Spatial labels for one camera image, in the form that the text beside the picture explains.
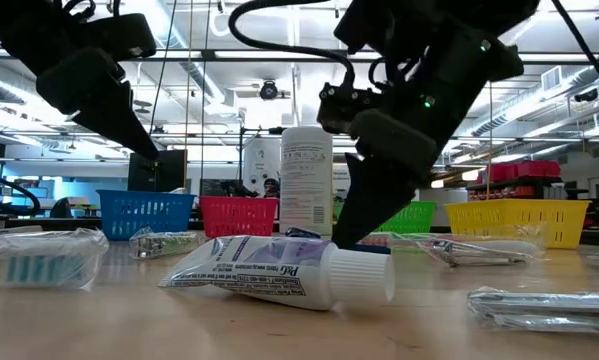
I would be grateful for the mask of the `white panel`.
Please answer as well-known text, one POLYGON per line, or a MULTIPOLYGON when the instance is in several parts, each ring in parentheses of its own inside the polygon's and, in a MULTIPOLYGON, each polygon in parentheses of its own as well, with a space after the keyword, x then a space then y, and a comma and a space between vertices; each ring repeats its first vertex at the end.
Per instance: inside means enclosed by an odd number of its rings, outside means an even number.
POLYGON ((264 197, 264 181, 276 179, 279 184, 281 140, 254 137, 243 150, 243 185, 250 191, 264 197))

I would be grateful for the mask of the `yellow plastic basket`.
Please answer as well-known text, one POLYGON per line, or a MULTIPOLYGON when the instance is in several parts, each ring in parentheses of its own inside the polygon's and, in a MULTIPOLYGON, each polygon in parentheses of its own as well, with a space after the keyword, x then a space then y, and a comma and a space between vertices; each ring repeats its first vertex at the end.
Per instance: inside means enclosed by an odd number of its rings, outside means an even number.
POLYGON ((498 199, 446 204, 455 234, 512 235, 539 229, 551 249, 575 249, 580 243, 590 202, 586 200, 498 199))

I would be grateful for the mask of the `nail clipper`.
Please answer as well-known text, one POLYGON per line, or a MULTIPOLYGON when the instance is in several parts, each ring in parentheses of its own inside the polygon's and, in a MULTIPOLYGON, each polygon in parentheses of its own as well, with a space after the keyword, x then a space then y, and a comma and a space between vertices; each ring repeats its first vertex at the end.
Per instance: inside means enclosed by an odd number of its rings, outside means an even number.
POLYGON ((195 232, 155 232, 146 226, 130 239, 130 255, 137 260, 189 253, 205 243, 205 237, 195 232))
POLYGON ((429 236, 417 245, 451 267, 525 264, 545 253, 540 245, 522 240, 450 235, 429 236))

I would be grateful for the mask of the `white wipes canister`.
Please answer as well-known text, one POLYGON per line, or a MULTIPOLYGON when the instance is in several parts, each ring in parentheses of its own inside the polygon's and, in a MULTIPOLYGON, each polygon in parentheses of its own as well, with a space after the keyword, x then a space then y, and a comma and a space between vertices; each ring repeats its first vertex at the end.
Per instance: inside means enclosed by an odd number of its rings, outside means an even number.
POLYGON ((280 231, 299 227, 322 236, 332 233, 333 139, 318 127, 282 133, 280 231))

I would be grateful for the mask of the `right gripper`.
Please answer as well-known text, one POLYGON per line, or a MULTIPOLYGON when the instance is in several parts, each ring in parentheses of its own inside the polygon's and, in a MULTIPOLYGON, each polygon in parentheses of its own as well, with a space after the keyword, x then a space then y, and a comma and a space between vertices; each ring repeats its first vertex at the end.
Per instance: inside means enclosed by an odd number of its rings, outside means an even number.
POLYGON ((498 36, 514 26, 506 19, 398 20, 382 33, 393 89, 381 110, 355 116, 349 135, 357 140, 363 205, 373 230, 407 206, 416 184, 457 130, 488 81, 523 72, 515 49, 498 36))

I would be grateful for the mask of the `dark storage shelf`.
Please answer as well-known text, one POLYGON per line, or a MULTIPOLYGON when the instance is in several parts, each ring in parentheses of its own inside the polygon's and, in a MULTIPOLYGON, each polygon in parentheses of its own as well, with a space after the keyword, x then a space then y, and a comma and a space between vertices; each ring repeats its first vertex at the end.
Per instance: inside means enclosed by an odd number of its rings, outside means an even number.
POLYGON ((516 179, 473 185, 466 188, 469 201, 493 199, 556 199, 577 200, 588 189, 578 188, 575 181, 561 178, 520 177, 516 179))

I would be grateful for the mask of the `black monitor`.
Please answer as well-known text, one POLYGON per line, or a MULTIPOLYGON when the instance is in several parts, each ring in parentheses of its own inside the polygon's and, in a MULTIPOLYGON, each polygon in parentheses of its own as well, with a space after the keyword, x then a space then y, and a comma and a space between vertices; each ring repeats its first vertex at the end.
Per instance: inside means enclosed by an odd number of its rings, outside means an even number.
POLYGON ((187 151, 160 151, 156 160, 139 154, 130 156, 128 191, 170 192, 186 185, 187 151))

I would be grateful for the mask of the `black beam with light strips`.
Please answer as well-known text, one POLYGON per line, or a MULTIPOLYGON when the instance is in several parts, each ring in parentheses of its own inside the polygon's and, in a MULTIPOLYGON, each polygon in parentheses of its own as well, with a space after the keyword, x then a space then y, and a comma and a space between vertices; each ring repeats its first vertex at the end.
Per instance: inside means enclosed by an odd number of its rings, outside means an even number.
MULTIPOLYGON (((336 50, 335 53, 345 55, 352 62, 371 62, 379 58, 379 54, 373 51, 361 51, 356 54, 346 55, 345 51, 336 50)), ((520 59, 523 63, 531 65, 541 64, 566 64, 577 65, 588 62, 588 57, 583 53, 556 53, 556 52, 520 52, 520 59)), ((593 56, 599 61, 599 53, 593 53, 593 56)), ((156 54, 147 58, 150 61, 163 59, 172 61, 200 60, 202 62, 227 61, 227 62, 256 62, 256 61, 289 61, 289 62, 328 62, 334 61, 325 57, 302 54, 287 53, 281 51, 266 50, 185 50, 175 49, 157 50, 156 54)), ((0 59, 14 59, 4 49, 0 48, 0 59)))

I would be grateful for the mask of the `blue toothbrush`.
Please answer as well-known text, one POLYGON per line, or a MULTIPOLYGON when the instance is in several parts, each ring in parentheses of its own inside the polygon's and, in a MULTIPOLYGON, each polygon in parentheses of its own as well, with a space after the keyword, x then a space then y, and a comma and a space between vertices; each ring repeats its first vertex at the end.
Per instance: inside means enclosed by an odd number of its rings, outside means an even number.
POLYGON ((108 248, 100 230, 2 233, 0 288, 82 288, 96 277, 108 248))

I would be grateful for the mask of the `dark office chair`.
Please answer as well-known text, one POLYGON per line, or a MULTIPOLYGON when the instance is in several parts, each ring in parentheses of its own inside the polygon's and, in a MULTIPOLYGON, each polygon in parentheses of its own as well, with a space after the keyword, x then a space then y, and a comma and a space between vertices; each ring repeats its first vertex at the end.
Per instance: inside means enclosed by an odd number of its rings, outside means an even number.
POLYGON ((50 210, 51 218, 70 219, 73 217, 71 204, 67 197, 59 199, 50 210))

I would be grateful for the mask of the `red storage bins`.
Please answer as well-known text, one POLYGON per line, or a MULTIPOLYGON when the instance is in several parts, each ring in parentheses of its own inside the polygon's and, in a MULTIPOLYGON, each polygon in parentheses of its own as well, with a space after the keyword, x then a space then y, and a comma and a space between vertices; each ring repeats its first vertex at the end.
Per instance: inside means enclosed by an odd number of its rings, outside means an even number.
POLYGON ((492 182, 507 181, 520 177, 559 178, 560 165, 555 161, 532 160, 517 163, 495 164, 491 167, 492 182))

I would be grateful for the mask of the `blue plastic basket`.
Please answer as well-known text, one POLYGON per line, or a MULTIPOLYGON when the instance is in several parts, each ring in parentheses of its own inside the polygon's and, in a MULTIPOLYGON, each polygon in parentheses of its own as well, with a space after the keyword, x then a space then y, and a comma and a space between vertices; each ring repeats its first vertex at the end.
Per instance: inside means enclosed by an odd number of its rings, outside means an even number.
POLYGON ((127 241, 137 231, 183 232, 188 229, 194 195, 97 190, 102 231, 110 241, 127 241))

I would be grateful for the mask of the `white purple toothpaste tube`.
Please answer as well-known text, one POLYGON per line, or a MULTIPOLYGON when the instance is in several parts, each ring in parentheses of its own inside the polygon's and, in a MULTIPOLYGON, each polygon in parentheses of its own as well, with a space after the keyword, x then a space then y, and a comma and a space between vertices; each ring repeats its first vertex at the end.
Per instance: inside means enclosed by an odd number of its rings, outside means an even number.
POLYGON ((315 238, 243 235, 206 242, 159 282, 161 288, 208 285, 309 310, 383 306, 394 297, 395 270, 389 254, 315 238))

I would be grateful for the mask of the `green plastic basket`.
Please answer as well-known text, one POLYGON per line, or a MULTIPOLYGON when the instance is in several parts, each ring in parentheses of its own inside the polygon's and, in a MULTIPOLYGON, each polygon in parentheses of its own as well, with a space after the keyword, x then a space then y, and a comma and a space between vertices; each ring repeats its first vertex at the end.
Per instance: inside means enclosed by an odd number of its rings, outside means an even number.
MULTIPOLYGON (((337 223, 340 221, 344 202, 335 201, 332 205, 331 220, 334 231, 335 228, 339 228, 337 223)), ((393 214, 389 219, 378 224, 373 230, 364 232, 363 236, 371 232, 391 232, 398 234, 427 233, 432 224, 435 207, 435 202, 412 201, 407 206, 401 207, 400 210, 393 214)), ((382 209, 378 202, 370 202, 369 205, 364 205, 363 215, 377 215, 378 209, 382 209)), ((352 237, 356 237, 356 235, 362 234, 361 230, 368 225, 366 220, 367 219, 364 217, 364 220, 360 223, 354 223, 352 227, 343 227, 343 230, 340 232, 344 235, 353 235, 352 237)))

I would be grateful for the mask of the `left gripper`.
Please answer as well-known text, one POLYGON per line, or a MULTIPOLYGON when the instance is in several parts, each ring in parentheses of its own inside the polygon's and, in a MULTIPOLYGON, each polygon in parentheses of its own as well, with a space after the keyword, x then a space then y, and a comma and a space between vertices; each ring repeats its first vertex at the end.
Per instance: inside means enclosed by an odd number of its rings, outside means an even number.
POLYGON ((0 0, 0 45, 34 74, 52 107, 135 153, 158 157, 132 109, 125 72, 92 42, 95 0, 0 0))

